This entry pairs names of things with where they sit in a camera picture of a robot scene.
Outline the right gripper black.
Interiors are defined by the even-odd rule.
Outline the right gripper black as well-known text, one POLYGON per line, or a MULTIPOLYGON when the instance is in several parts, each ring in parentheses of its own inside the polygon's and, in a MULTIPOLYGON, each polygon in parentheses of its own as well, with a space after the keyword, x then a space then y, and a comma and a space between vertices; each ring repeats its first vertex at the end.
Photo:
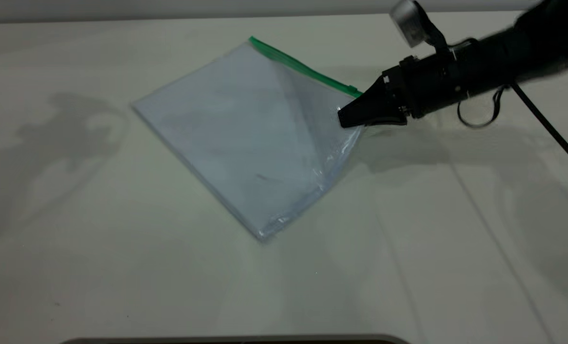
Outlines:
POLYGON ((340 126, 406 126, 408 117, 421 119, 469 99, 464 72, 473 53, 473 45, 459 45, 423 59, 406 57, 338 111, 340 126))

